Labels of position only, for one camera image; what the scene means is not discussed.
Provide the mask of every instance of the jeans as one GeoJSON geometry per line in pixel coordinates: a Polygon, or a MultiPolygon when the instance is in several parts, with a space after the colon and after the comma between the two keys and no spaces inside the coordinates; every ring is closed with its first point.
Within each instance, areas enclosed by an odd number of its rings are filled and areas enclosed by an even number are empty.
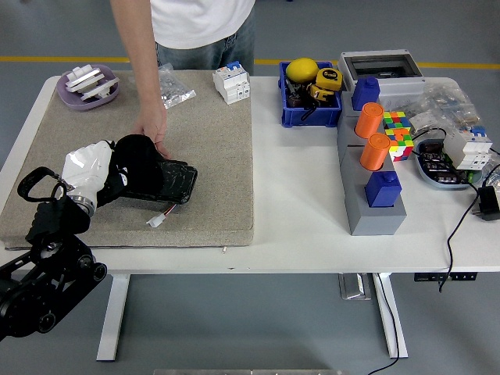
{"type": "Polygon", "coordinates": [[[217,70],[233,61],[253,74],[255,44],[254,9],[233,35],[193,49],[173,49],[156,43],[158,66],[171,63],[175,70],[217,70]]]}

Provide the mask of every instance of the yellow floor line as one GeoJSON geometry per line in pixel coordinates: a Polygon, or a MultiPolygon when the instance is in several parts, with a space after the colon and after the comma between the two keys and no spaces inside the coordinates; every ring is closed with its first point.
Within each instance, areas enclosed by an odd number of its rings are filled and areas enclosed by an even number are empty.
{"type": "Polygon", "coordinates": [[[0,56],[0,63],[129,63],[127,57],[0,56]]]}
{"type": "MultiPolygon", "coordinates": [[[[256,65],[277,65],[279,59],[255,59],[256,65]]],[[[127,57],[101,56],[0,56],[0,63],[129,63],[127,57]]],[[[482,64],[466,62],[418,62],[420,68],[436,69],[468,69],[468,70],[500,70],[500,64],[482,64]]]]}

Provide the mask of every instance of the white t-shirt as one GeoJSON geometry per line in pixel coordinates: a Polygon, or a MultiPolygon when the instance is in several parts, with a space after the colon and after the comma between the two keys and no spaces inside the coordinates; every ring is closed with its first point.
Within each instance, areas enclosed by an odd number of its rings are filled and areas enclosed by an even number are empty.
{"type": "Polygon", "coordinates": [[[155,40],[167,48],[209,45],[234,34],[255,0],[151,0],[155,40]]]}

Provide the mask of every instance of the person's arm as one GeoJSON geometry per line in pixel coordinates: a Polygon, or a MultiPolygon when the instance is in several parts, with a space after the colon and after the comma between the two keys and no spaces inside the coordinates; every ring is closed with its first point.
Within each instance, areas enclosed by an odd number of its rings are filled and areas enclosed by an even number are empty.
{"type": "Polygon", "coordinates": [[[166,109],[160,89],[156,62],[155,39],[149,0],[110,0],[116,27],[134,70],[141,109],[132,130],[145,134],[155,142],[166,158],[170,154],[163,145],[166,133],[166,109]]]}

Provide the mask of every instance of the yellow ball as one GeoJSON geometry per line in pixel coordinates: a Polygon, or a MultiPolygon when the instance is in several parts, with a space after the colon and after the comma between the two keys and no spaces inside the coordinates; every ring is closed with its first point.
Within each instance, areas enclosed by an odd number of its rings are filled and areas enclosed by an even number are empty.
{"type": "Polygon", "coordinates": [[[297,84],[307,84],[316,79],[319,71],[320,68],[316,61],[309,57],[301,57],[288,64],[286,74],[289,80],[293,80],[297,84]]]}

